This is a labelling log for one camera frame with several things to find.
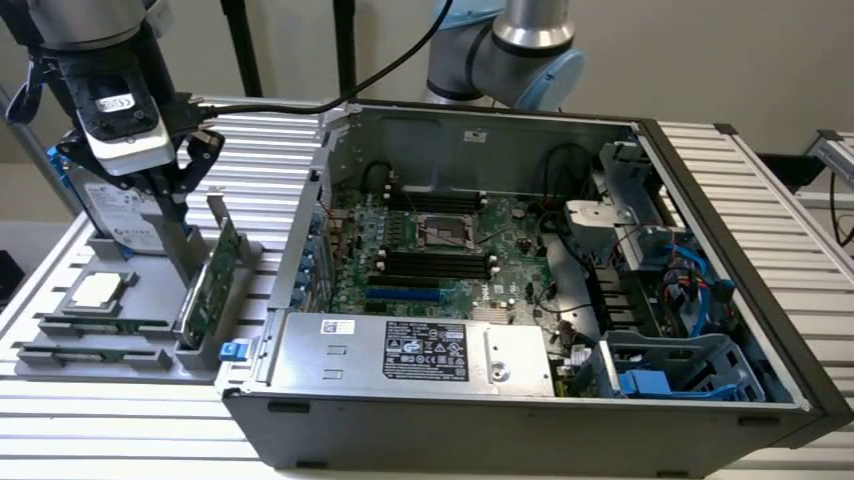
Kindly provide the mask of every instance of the metal rail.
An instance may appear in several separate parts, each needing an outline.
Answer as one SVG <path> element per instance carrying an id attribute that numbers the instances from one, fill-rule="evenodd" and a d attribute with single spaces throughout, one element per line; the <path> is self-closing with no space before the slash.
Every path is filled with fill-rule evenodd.
<path id="1" fill-rule="evenodd" d="M 251 336 L 265 319 L 301 180 L 317 147 L 317 119 L 240 115 L 217 119 L 216 128 L 228 143 L 200 192 L 205 186 L 225 186 L 235 223 L 265 247 L 252 279 L 253 300 L 239 317 L 237 336 Z M 799 210 L 779 198 L 787 194 L 768 188 L 775 180 L 736 137 L 720 135 L 710 125 L 666 123 L 663 128 L 854 406 L 854 286 L 842 271 L 850 265 L 838 265 L 827 255 L 826 237 L 808 231 Z M 189 221 L 213 235 L 203 193 L 191 196 L 189 206 Z M 89 231 L 79 219 L 24 287 L 27 301 L 13 302 L 0 316 L 0 478 L 309 478 L 260 463 L 213 387 L 15 378 L 16 345 L 35 337 L 37 314 L 53 310 L 92 255 L 84 246 Z M 800 450 L 758 451 L 708 478 L 841 480 L 853 475 L 854 425 Z"/>

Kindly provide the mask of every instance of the power supply label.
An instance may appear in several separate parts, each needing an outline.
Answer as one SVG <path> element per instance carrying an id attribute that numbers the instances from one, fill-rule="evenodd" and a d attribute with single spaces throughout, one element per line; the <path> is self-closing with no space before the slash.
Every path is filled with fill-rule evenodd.
<path id="1" fill-rule="evenodd" d="M 392 380 L 467 382 L 466 325 L 385 322 L 383 374 Z"/>

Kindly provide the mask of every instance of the green circuit board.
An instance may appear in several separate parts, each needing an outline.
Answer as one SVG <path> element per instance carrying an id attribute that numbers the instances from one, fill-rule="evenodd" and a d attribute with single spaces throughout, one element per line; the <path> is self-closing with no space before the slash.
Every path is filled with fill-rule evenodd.
<path id="1" fill-rule="evenodd" d="M 538 215 L 514 197 L 490 197 L 474 213 L 452 215 L 420 211 L 392 211 L 372 195 L 341 192 L 333 205 L 336 221 L 332 244 L 336 250 L 336 290 L 331 311 L 406 317 L 484 319 L 507 315 L 508 323 L 543 325 L 552 319 L 535 313 L 526 287 L 539 292 L 551 281 L 546 257 L 538 256 Z M 470 242 L 422 233 L 424 222 L 468 225 Z M 442 298 L 436 301 L 365 298 L 372 288 L 380 249 L 395 252 L 454 253 L 495 256 L 499 271 L 488 280 L 439 278 Z"/>

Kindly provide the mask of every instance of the black pole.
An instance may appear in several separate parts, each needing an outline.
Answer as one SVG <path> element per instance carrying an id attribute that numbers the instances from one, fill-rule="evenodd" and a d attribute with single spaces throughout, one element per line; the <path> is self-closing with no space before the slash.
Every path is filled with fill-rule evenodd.
<path id="1" fill-rule="evenodd" d="M 341 95 L 356 88 L 356 0 L 332 0 L 337 89 Z"/>
<path id="2" fill-rule="evenodd" d="M 220 3 L 223 4 L 225 19 L 228 20 L 228 30 L 231 31 L 231 42 L 235 45 L 235 54 L 237 55 L 243 91 L 247 97 L 263 97 L 261 77 L 257 72 L 249 19 L 245 15 L 245 0 L 220 0 Z"/>

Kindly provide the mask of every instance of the motherboard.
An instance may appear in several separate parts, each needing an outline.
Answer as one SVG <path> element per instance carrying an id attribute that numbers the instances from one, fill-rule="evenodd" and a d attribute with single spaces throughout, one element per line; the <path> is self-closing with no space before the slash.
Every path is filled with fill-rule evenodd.
<path id="1" fill-rule="evenodd" d="M 551 275 L 530 201 L 398 195 L 337 193 L 331 312 L 551 323 L 535 305 Z"/>

